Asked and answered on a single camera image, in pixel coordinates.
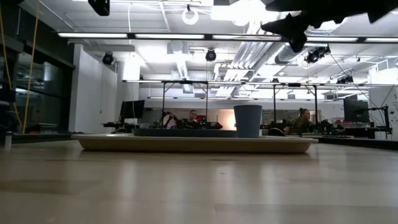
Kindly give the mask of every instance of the black monitor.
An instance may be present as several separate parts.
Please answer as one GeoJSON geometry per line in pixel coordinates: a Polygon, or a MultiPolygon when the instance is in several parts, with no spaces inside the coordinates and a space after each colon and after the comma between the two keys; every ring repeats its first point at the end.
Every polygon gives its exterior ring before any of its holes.
{"type": "Polygon", "coordinates": [[[145,100],[123,101],[120,109],[120,122],[126,118],[142,118],[145,100]]]}
{"type": "Polygon", "coordinates": [[[369,122],[368,102],[344,99],[344,119],[351,122],[369,122]]]}

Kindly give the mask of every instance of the man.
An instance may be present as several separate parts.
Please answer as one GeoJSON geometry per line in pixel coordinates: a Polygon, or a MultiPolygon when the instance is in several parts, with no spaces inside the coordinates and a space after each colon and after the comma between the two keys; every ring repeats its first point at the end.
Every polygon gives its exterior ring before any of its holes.
{"type": "Polygon", "coordinates": [[[199,123],[196,122],[197,116],[198,112],[196,110],[191,110],[188,119],[182,119],[181,129],[199,129],[199,123]]]}
{"type": "Polygon", "coordinates": [[[285,128],[285,134],[302,134],[312,132],[311,114],[307,109],[300,108],[300,116],[294,118],[285,128]]]}

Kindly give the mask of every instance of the yellow cable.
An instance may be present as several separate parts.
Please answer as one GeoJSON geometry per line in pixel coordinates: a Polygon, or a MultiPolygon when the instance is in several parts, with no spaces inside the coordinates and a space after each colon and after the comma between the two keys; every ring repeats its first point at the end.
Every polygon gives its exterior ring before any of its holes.
{"type": "Polygon", "coordinates": [[[36,47],[36,34],[37,34],[37,24],[39,23],[39,0],[37,0],[37,6],[36,6],[36,24],[35,24],[35,32],[33,36],[33,46],[32,46],[32,60],[30,61],[30,73],[29,73],[29,81],[27,84],[27,98],[26,98],[26,104],[25,104],[25,118],[24,118],[24,126],[22,127],[22,133],[25,134],[25,128],[26,128],[26,119],[27,119],[27,109],[29,105],[29,95],[30,95],[30,80],[32,78],[32,72],[33,72],[33,59],[35,57],[35,47],[36,47]]]}
{"type": "MultiPolygon", "coordinates": [[[[9,84],[10,90],[12,90],[10,71],[8,69],[8,61],[7,61],[6,38],[4,36],[4,28],[3,28],[3,25],[2,25],[1,6],[0,6],[0,26],[1,26],[1,38],[2,38],[2,50],[4,52],[4,61],[6,63],[6,71],[7,71],[6,73],[7,73],[7,77],[8,77],[8,84],[9,84]]],[[[15,104],[15,102],[13,104],[14,104],[14,110],[15,110],[19,125],[22,126],[22,122],[21,122],[21,119],[19,118],[19,113],[18,113],[18,110],[17,110],[17,105],[15,104]]]]}

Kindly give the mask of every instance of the wooden tray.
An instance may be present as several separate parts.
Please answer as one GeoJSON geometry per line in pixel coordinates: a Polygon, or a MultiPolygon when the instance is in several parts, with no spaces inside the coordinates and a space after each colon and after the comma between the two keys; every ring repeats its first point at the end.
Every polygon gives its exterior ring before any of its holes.
{"type": "Polygon", "coordinates": [[[262,136],[258,139],[142,137],[133,134],[77,134],[86,150],[152,152],[304,153],[316,139],[262,136]]]}

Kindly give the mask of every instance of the metal pole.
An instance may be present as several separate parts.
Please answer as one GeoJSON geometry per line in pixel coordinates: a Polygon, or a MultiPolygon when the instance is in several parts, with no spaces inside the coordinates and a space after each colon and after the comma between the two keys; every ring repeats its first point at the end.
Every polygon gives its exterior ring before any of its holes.
{"type": "Polygon", "coordinates": [[[164,117],[163,117],[163,114],[164,114],[164,95],[165,95],[165,92],[166,92],[166,82],[164,82],[163,83],[163,105],[162,105],[162,127],[161,127],[161,129],[163,129],[163,120],[164,120],[164,117]]]}
{"type": "Polygon", "coordinates": [[[275,93],[275,87],[274,85],[274,122],[276,123],[276,93],[275,93]]]}
{"type": "Polygon", "coordinates": [[[207,107],[208,107],[208,100],[209,100],[209,83],[206,84],[206,122],[207,120],[207,107]]]}
{"type": "Polygon", "coordinates": [[[315,126],[318,127],[318,93],[317,86],[313,86],[315,89],[315,126]]]}

